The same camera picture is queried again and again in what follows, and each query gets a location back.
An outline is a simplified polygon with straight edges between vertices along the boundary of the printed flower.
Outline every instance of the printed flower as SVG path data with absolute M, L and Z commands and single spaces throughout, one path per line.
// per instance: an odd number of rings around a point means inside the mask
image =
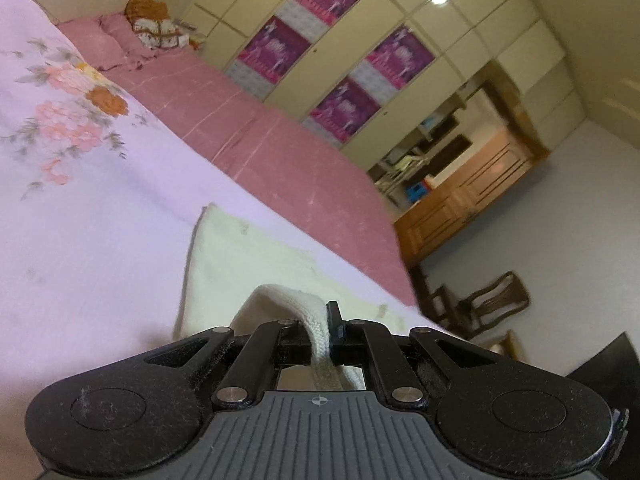
M 85 63 L 84 61 L 78 63 L 76 65 L 76 68 L 82 72 L 85 76 L 90 77 L 91 79 L 93 79 L 95 82 L 97 83 L 108 83 L 109 80 L 107 78 L 105 78 L 105 76 L 103 76 L 100 72 L 98 72 L 94 67 L 92 67 L 90 64 Z
M 58 184 L 59 186 L 64 186 L 67 182 L 69 182 L 68 175 L 65 175 L 64 173 L 53 172 L 54 168 L 60 163 L 60 160 L 60 158 L 54 158 L 51 162 L 43 164 L 41 166 L 41 169 L 47 180 L 53 182 L 54 184 Z
M 97 86 L 85 95 L 95 107 L 100 108 L 107 115 L 117 117 L 128 115 L 129 107 L 127 102 L 119 95 L 112 94 L 108 88 Z
M 45 73 L 53 88 L 71 95 L 84 95 L 94 86 L 94 80 L 71 63 L 47 65 Z
M 103 130 L 76 103 L 45 101 L 36 106 L 36 120 L 45 142 L 57 150 L 75 147 L 86 153 L 102 143 Z

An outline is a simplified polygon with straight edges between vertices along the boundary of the cabinet door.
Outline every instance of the cabinet door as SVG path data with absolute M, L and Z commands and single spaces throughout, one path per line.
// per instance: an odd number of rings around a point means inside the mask
M 475 215 L 496 200 L 533 167 L 531 154 L 507 130 L 496 135 L 451 179 Z
M 439 186 L 402 215 L 394 227 L 408 268 L 449 240 L 465 224 L 468 204 L 459 190 Z

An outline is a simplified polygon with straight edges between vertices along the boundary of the pink pillow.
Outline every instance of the pink pillow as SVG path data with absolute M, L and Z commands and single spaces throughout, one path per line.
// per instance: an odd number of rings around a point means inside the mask
M 129 20 L 124 14 L 109 14 L 100 18 L 102 30 L 118 42 L 127 56 L 150 59 L 156 57 L 158 51 L 151 50 L 133 32 Z
M 97 20 L 78 18 L 60 23 L 58 28 L 76 46 L 84 60 L 98 70 L 108 70 L 127 62 L 118 42 L 100 28 Z

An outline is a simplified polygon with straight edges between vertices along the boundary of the pink mattress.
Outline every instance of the pink mattress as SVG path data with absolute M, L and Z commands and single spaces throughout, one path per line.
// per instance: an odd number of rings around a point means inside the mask
M 414 292 L 369 177 L 190 49 L 106 75 L 241 187 L 407 305 Z

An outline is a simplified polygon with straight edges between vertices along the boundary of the gray ribbed plate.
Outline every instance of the gray ribbed plate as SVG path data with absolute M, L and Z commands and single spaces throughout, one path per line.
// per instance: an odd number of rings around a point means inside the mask
M 267 392 L 217 414 L 191 449 L 131 480 L 494 480 L 451 454 L 425 418 L 373 392 Z M 575 480 L 596 480 L 591 472 Z M 46 473 L 41 480 L 66 480 Z

